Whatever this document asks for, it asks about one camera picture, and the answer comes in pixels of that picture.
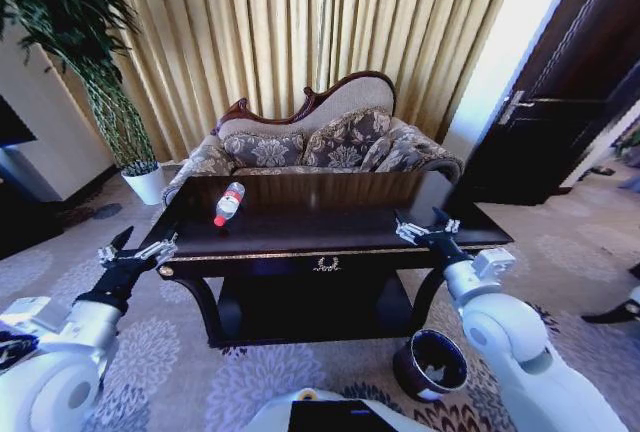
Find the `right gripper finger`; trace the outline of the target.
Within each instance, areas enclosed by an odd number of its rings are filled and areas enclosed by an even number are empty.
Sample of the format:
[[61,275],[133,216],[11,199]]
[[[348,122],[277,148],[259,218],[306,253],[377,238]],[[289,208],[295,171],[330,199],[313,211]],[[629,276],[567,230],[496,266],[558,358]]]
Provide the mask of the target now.
[[432,208],[435,215],[435,226],[438,231],[447,234],[457,234],[460,221],[458,219],[452,218],[447,212],[444,210],[433,207]]
[[418,241],[426,235],[424,228],[407,221],[397,209],[394,210],[394,216],[396,221],[395,233],[402,240],[417,245]]

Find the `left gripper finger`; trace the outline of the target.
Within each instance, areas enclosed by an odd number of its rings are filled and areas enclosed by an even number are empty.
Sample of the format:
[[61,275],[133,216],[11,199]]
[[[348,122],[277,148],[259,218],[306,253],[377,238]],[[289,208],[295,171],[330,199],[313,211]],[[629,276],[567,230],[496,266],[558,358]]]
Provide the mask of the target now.
[[156,261],[167,261],[177,251],[176,239],[178,234],[173,232],[160,241],[139,250],[134,254],[134,258],[139,260],[149,260],[153,258]]
[[129,226],[119,234],[117,234],[109,244],[98,249],[98,259],[101,264],[111,262],[117,258],[118,254],[124,249],[124,246],[129,241],[133,226]]

